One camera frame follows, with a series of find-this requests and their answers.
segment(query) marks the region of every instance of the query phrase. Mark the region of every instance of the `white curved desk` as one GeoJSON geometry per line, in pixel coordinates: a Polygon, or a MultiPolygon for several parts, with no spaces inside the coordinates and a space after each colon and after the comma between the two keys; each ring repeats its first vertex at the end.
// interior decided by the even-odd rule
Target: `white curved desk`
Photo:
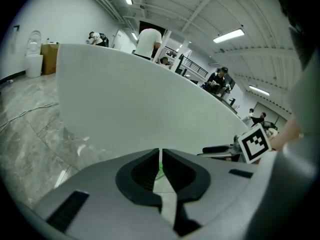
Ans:
{"type": "Polygon", "coordinates": [[[65,127],[116,156],[153,148],[198,154],[247,130],[191,81],[116,49],[61,44],[56,71],[65,127]]]}

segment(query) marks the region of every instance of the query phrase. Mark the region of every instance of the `pipe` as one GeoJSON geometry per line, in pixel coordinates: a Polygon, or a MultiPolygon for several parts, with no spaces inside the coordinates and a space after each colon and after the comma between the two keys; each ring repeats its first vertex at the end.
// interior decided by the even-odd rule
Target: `pipe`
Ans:
{"type": "Polygon", "coordinates": [[[105,7],[105,5],[104,5],[103,3],[101,3],[99,0],[95,0],[95,1],[96,1],[97,3],[99,3],[99,4],[103,7],[103,9],[105,9],[106,11],[108,11],[108,13],[111,15],[111,17],[112,17],[116,22],[119,21],[119,20],[118,20],[117,18],[115,18],[115,16],[109,11],[109,9],[105,7]]]}
{"type": "Polygon", "coordinates": [[[119,17],[114,12],[114,9],[108,4],[108,2],[106,2],[105,0],[100,0],[100,2],[103,3],[105,5],[105,7],[108,8],[108,12],[110,14],[112,14],[114,18],[116,18],[118,21],[120,21],[119,17]]]}
{"type": "Polygon", "coordinates": [[[135,31],[135,28],[132,26],[131,22],[128,21],[125,17],[123,17],[125,24],[127,25],[127,27],[130,29],[131,32],[135,31]]]}
{"type": "Polygon", "coordinates": [[[113,10],[113,13],[118,17],[118,19],[122,22],[125,23],[124,19],[121,17],[121,15],[119,14],[119,12],[116,10],[116,8],[111,4],[111,2],[109,0],[104,0],[108,6],[113,10]]]}

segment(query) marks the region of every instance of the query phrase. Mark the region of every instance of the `person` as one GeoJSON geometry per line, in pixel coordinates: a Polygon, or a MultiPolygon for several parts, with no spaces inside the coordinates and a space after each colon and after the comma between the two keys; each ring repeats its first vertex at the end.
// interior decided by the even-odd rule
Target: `person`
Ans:
{"type": "Polygon", "coordinates": [[[262,123],[264,120],[265,120],[265,117],[266,117],[266,113],[265,112],[262,112],[260,117],[251,117],[252,121],[253,121],[253,125],[252,126],[255,126],[256,124],[258,123],[262,123]]]}
{"type": "Polygon", "coordinates": [[[157,63],[166,69],[171,69],[171,67],[173,66],[173,64],[168,61],[167,57],[163,57],[162,59],[158,58],[157,63]]]}
{"type": "Polygon", "coordinates": [[[214,72],[212,75],[210,75],[207,84],[210,85],[210,93],[217,93],[219,90],[219,87],[222,88],[224,91],[226,89],[226,81],[225,76],[228,74],[228,68],[222,67],[220,72],[214,72]]]}
{"type": "Polygon", "coordinates": [[[93,38],[92,45],[106,47],[105,42],[102,40],[98,32],[91,31],[89,34],[89,39],[93,38]]]}
{"type": "Polygon", "coordinates": [[[161,46],[161,39],[161,33],[156,29],[142,30],[137,38],[134,54],[150,61],[154,49],[159,49],[161,46]]]}
{"type": "Polygon", "coordinates": [[[254,111],[255,110],[253,108],[250,108],[249,109],[249,114],[242,119],[242,122],[244,122],[244,124],[246,126],[248,126],[248,127],[250,127],[250,125],[252,123],[252,119],[251,118],[254,116],[254,111]]]}
{"type": "MultiPolygon", "coordinates": [[[[297,0],[279,0],[279,2],[282,14],[289,21],[291,40],[304,71],[319,45],[318,25],[308,18],[307,13],[317,7],[318,0],[307,0],[303,4],[303,9],[297,0]]],[[[300,134],[300,125],[293,114],[282,131],[270,141],[270,145],[273,150],[281,150],[285,143],[296,140],[300,134]]]]}

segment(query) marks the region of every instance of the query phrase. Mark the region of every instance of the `cable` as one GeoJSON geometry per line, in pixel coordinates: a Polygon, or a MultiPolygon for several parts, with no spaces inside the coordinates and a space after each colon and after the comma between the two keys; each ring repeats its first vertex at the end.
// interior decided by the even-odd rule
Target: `cable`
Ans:
{"type": "Polygon", "coordinates": [[[158,174],[156,175],[154,181],[160,180],[163,176],[165,176],[164,166],[163,166],[162,162],[159,162],[159,172],[158,172],[158,174]]]}
{"type": "Polygon", "coordinates": [[[59,104],[58,102],[51,102],[51,103],[48,103],[48,104],[46,104],[46,105],[38,106],[38,107],[36,107],[36,108],[32,108],[32,109],[29,109],[29,110],[27,110],[27,111],[22,112],[20,115],[18,115],[18,116],[16,116],[16,117],[10,119],[9,121],[3,123],[3,124],[0,126],[0,128],[2,128],[2,129],[0,130],[0,133],[2,133],[2,131],[3,131],[3,130],[8,126],[8,124],[10,124],[13,120],[16,120],[17,118],[20,118],[20,117],[24,116],[26,113],[28,113],[28,112],[30,112],[30,111],[34,111],[34,110],[42,109],[42,108],[49,108],[49,107],[52,107],[52,106],[56,106],[56,105],[58,105],[58,104],[59,104]]]}

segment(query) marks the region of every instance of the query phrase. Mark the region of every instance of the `black cap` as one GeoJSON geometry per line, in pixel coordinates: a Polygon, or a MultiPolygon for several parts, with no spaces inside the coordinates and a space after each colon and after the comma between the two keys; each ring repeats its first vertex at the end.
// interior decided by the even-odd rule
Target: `black cap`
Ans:
{"type": "Polygon", "coordinates": [[[223,66],[223,67],[221,68],[221,71],[222,71],[222,72],[225,72],[225,73],[228,73],[228,68],[225,67],[225,66],[223,66]]]}

